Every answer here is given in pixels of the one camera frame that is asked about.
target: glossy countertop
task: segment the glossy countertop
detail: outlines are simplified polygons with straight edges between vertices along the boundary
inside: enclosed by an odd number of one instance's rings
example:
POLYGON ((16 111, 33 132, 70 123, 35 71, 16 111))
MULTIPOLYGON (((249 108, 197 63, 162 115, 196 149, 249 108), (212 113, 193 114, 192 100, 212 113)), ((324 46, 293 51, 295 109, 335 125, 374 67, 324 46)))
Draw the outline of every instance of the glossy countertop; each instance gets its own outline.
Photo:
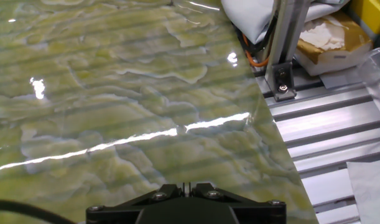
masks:
POLYGON ((317 223, 220 2, 169 2, 0 1, 0 198, 81 222, 212 182, 317 223))

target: white fabric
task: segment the white fabric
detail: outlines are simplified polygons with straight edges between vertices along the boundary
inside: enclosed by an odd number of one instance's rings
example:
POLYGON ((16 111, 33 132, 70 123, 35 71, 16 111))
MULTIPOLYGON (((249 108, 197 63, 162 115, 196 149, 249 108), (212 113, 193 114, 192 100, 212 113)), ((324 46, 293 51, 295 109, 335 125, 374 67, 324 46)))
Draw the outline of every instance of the white fabric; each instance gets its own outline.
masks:
MULTIPOLYGON (((308 9, 306 22, 339 11, 349 0, 341 4, 313 2, 308 9)), ((221 0, 227 16, 254 44, 266 35, 274 0, 221 0)))
POLYGON ((380 162, 347 163, 362 224, 380 224, 380 162))

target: metal rail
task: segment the metal rail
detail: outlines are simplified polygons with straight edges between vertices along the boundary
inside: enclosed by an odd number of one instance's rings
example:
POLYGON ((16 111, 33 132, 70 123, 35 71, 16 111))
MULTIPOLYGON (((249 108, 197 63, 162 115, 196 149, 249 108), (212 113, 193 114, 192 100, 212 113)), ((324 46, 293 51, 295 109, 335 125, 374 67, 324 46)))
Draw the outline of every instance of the metal rail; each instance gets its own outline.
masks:
POLYGON ((257 78, 320 224, 360 224, 346 162, 380 160, 380 112, 362 86, 327 90, 294 69, 293 100, 276 102, 257 78))

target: bolt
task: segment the bolt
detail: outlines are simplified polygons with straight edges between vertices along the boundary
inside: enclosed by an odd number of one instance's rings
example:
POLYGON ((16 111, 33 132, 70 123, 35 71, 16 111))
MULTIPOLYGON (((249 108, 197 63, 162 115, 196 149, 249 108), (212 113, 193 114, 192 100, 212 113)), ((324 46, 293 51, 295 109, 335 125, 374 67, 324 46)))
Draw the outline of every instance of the bolt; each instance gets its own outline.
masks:
POLYGON ((88 208, 89 211, 97 212, 104 208, 104 205, 94 205, 88 208))
POLYGON ((152 196, 153 200, 163 200, 167 197, 167 195, 163 192, 157 192, 152 196))
POLYGON ((288 91, 287 85, 281 85, 281 86, 279 86, 278 91, 280 91, 281 93, 286 93, 288 91))
POLYGON ((208 198, 217 199, 220 198, 221 194, 217 190, 210 190, 206 193, 206 196, 208 196, 208 198))
POLYGON ((283 68, 278 70, 278 74, 281 78, 283 78, 287 75, 287 73, 285 72, 285 69, 283 69, 283 68))
POLYGON ((269 201, 270 205, 283 205, 284 202, 281 202, 280 200, 271 200, 269 201))

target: white paper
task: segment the white paper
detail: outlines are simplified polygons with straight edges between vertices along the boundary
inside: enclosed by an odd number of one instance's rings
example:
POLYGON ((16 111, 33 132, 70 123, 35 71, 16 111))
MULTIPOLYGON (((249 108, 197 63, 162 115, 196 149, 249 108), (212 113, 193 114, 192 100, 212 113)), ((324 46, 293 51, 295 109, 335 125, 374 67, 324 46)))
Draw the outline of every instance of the white paper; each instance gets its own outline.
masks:
POLYGON ((355 83, 361 83, 357 67, 351 67, 337 72, 328 72, 320 75, 325 88, 338 88, 355 83))
POLYGON ((380 224, 380 162, 347 163, 362 224, 380 224))

